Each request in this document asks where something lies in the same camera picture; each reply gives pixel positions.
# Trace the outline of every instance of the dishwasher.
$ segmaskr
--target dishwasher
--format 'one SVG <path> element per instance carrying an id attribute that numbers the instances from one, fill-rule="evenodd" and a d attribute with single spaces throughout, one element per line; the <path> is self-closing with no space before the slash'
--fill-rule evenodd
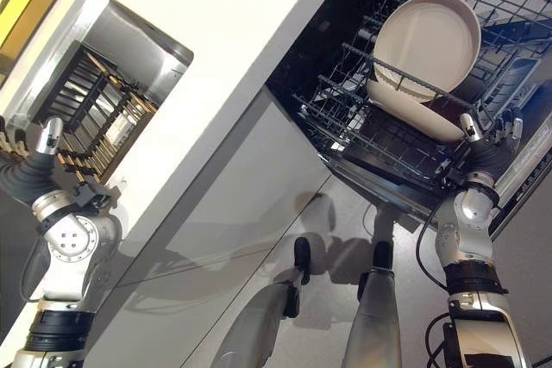
<path id="1" fill-rule="evenodd" d="M 383 23 L 406 1 L 326 0 L 267 85 L 339 179 L 421 219 L 462 186 L 468 144 L 432 139 L 374 105 L 366 93 L 374 64 L 394 73 L 398 85 L 431 90 L 423 105 L 457 125 L 461 113 L 471 112 L 490 132 L 503 111 L 520 108 L 522 143 L 496 184 L 496 237 L 552 166 L 549 0 L 464 0 L 480 24 L 480 50 L 449 93 L 373 56 Z"/>

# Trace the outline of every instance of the white bowl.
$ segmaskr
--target white bowl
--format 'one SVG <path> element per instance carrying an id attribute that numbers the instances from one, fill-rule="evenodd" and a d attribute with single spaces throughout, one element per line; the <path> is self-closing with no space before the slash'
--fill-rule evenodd
<path id="1" fill-rule="evenodd" d="M 464 138 L 463 131 L 456 125 L 403 92 L 369 79 L 366 81 L 366 88 L 374 104 L 429 137 L 443 142 L 455 142 Z"/>
<path id="2" fill-rule="evenodd" d="M 445 92 L 470 73 L 477 60 L 481 29 L 463 0 L 409 0 L 381 28 L 373 56 Z M 397 86 L 400 75 L 374 63 L 375 76 Z M 432 99 L 435 92 L 408 78 L 399 90 Z"/>

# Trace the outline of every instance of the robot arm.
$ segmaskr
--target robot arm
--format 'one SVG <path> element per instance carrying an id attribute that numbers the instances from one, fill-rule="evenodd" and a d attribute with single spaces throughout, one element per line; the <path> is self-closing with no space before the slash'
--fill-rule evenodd
<path id="1" fill-rule="evenodd" d="M 12 368 L 83 366 L 86 339 L 99 304 L 94 284 L 118 246 L 116 223 L 99 214 L 107 193 L 81 183 L 69 194 L 51 179 L 62 130 L 60 119 L 49 120 L 35 153 L 28 158 L 22 157 L 24 145 L 12 147 L 5 130 L 0 131 L 0 186 L 32 209 L 40 222 L 39 236 L 46 240 L 50 253 L 43 296 Z"/>
<path id="2" fill-rule="evenodd" d="M 507 291 L 495 269 L 488 233 L 499 200 L 494 181 L 515 154 L 522 120 L 516 113 L 505 117 L 509 132 L 501 137 L 501 146 L 483 140 L 470 115 L 462 115 L 461 123 L 472 148 L 467 188 L 445 200 L 436 212 L 436 252 L 446 275 L 452 320 L 444 326 L 446 366 L 530 368 Z"/>

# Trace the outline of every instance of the wire rack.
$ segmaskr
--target wire rack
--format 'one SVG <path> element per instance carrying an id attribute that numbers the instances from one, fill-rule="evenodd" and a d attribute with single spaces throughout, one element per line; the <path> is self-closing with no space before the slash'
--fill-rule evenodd
<path id="1" fill-rule="evenodd" d="M 318 76 L 311 94 L 295 98 L 306 133 L 322 154 L 342 152 L 379 175 L 435 192 L 461 168 L 467 145 L 437 142 L 373 106 L 365 89 L 367 79 L 375 79 L 373 64 L 398 77 L 396 88 L 409 79 L 434 92 L 424 105 L 453 123 L 471 111 L 489 129 L 504 109 L 526 102 L 523 83 L 549 48 L 552 13 L 548 0 L 465 0 L 480 20 L 480 54 L 465 91 L 448 93 L 371 54 L 383 22 L 405 1 L 385 0 L 367 13 L 354 38 L 342 44 L 334 68 Z"/>
<path id="2" fill-rule="evenodd" d="M 46 100 L 34 118 L 64 121 L 58 159 L 80 181 L 103 183 L 156 112 L 116 65 L 73 42 L 45 86 Z"/>

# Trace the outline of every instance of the cable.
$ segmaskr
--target cable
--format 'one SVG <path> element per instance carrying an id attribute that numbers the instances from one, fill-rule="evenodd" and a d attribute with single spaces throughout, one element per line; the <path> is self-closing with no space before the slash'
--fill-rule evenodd
<path id="1" fill-rule="evenodd" d="M 425 274 L 425 276 L 427 276 L 434 284 L 436 284 L 437 286 L 439 286 L 441 289 L 443 290 L 447 290 L 447 286 L 445 286 L 444 284 L 442 284 L 441 282 L 439 282 L 437 279 L 435 279 L 429 272 L 428 270 L 425 268 L 425 266 L 423 265 L 422 263 L 422 260 L 420 259 L 420 246 L 422 245 L 422 239 L 423 239 L 423 235 L 425 234 L 425 231 L 427 230 L 429 224 L 431 223 L 431 220 L 433 220 L 433 217 L 435 216 L 437 210 L 439 210 L 439 208 L 442 206 L 442 204 L 445 202 L 445 200 L 447 200 L 448 198 L 447 197 L 444 197 L 434 208 L 433 210 L 431 210 L 431 213 L 430 215 L 428 216 L 427 220 L 425 221 L 425 223 L 423 224 L 423 227 L 422 227 L 422 230 L 420 231 L 420 234 L 418 235 L 417 237 L 417 242 L 416 242 L 416 261 L 417 261 L 417 265 L 420 266 L 420 269 L 422 270 L 422 272 Z"/>
<path id="2" fill-rule="evenodd" d="M 425 336 L 424 336 L 425 337 L 424 338 L 424 340 L 425 340 L 425 350 L 427 351 L 428 356 L 430 357 L 430 360 L 428 361 L 428 367 L 431 367 L 430 364 L 433 364 L 433 366 L 435 366 L 435 368 L 440 368 L 439 365 L 437 364 L 437 362 L 435 362 L 435 357 L 441 351 L 441 349 L 439 349 L 439 346 L 438 346 L 437 349 L 439 350 L 439 352 L 437 352 L 437 351 L 432 352 L 431 351 L 431 348 L 430 348 L 430 334 L 431 334 L 431 329 L 435 326 L 435 324 L 438 323 L 441 319 L 444 319 L 448 316 L 449 316 L 449 312 L 446 312 L 444 314 L 440 314 L 439 316 L 436 316 L 430 322 L 428 327 L 425 328 Z"/>
<path id="3" fill-rule="evenodd" d="M 437 358 L 437 355 L 439 355 L 439 352 L 442 351 L 444 347 L 445 347 L 445 341 L 442 341 L 441 344 L 439 344 L 439 346 L 437 347 L 437 349 L 431 354 L 430 360 L 426 365 L 427 368 L 431 368 L 432 365 L 439 368 L 439 364 L 435 361 L 435 358 Z"/>
<path id="4" fill-rule="evenodd" d="M 369 203 L 366 206 L 366 209 L 364 210 L 364 214 L 362 215 L 362 227 L 364 228 L 364 231 L 367 233 L 367 235 L 370 237 L 373 237 L 373 234 L 370 233 L 370 231 L 367 229 L 365 220 L 366 220 L 366 215 L 368 214 L 368 210 L 370 210 L 372 206 L 373 204 Z"/>
<path id="5" fill-rule="evenodd" d="M 33 258 L 33 256 L 36 254 L 39 241 L 40 239 L 37 237 L 34 241 L 31 252 L 28 254 L 27 259 L 25 260 L 25 265 L 23 266 L 23 271 L 21 273 L 21 277 L 19 278 L 19 295 L 21 296 L 23 301 L 28 303 L 36 303 L 39 301 L 38 299 L 31 299 L 31 297 L 25 293 L 25 289 L 23 289 L 23 281 L 27 278 L 28 265 L 30 264 L 31 258 Z"/>
<path id="6" fill-rule="evenodd" d="M 533 368 L 543 366 L 544 364 L 547 364 L 548 362 L 552 362 L 552 355 L 550 355 L 549 357 L 546 357 L 545 359 L 541 359 L 540 361 L 533 364 Z"/>

